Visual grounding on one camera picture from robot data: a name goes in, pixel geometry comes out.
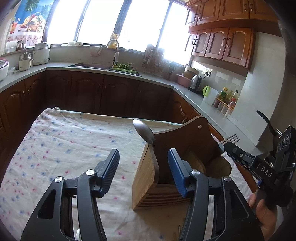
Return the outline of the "person's right hand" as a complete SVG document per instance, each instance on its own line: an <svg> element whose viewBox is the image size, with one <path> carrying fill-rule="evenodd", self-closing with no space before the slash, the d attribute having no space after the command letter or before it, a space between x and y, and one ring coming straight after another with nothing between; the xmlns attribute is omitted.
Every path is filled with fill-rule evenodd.
<svg viewBox="0 0 296 241"><path fill-rule="evenodd" d="M269 210L263 199L255 205L257 202L257 192L250 195L248 204L251 208L256 207L256 216L261 223L260 228L263 233L264 240L269 240L281 225L283 221L283 213L280 207Z"/></svg>

